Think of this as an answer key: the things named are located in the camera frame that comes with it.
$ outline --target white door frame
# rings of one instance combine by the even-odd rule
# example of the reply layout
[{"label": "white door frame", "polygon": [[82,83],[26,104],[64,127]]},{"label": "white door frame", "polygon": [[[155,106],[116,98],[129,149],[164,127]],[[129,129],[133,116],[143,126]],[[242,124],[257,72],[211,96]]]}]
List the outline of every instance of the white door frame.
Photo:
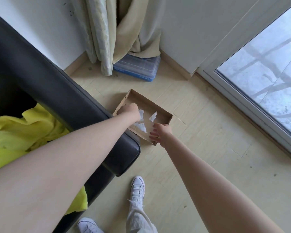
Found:
[{"label": "white door frame", "polygon": [[258,0],[197,69],[257,125],[291,152],[291,134],[215,70],[291,7],[291,0]]}]

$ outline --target light gray pants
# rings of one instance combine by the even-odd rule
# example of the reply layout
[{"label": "light gray pants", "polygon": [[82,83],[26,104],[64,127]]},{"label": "light gray pants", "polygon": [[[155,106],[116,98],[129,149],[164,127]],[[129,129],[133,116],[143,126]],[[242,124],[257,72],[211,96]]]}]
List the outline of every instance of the light gray pants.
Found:
[{"label": "light gray pants", "polygon": [[126,221],[126,233],[157,233],[157,230],[143,209],[131,204]]}]

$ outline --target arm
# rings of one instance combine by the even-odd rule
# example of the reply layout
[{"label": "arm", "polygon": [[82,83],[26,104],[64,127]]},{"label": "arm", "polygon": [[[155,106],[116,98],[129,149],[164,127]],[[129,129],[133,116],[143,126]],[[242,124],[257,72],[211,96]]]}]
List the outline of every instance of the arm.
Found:
[{"label": "arm", "polygon": [[125,130],[136,104],[74,131],[0,168],[0,232],[52,232],[72,200]]},{"label": "arm", "polygon": [[210,233],[283,233],[246,195],[172,135],[168,125],[153,127],[150,138],[166,149]]}]

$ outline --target sneaker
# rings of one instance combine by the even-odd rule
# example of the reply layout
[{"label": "sneaker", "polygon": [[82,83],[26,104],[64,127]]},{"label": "sneaker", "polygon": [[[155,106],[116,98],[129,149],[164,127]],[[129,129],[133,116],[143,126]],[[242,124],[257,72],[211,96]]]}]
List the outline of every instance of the sneaker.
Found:
[{"label": "sneaker", "polygon": [[135,176],[132,179],[130,192],[130,200],[131,204],[136,204],[138,207],[142,208],[143,198],[145,196],[145,182],[143,181],[141,176]]},{"label": "sneaker", "polygon": [[88,217],[83,217],[79,220],[78,228],[81,233],[104,233],[96,222]]}]

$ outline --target wall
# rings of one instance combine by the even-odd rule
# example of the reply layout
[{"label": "wall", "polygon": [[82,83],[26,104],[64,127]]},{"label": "wall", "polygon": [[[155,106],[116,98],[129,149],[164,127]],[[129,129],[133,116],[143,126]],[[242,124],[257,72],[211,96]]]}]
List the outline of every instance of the wall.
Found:
[{"label": "wall", "polygon": [[65,69],[85,51],[70,7],[70,0],[0,0],[0,16]]},{"label": "wall", "polygon": [[193,73],[257,0],[167,0],[160,48]]}]

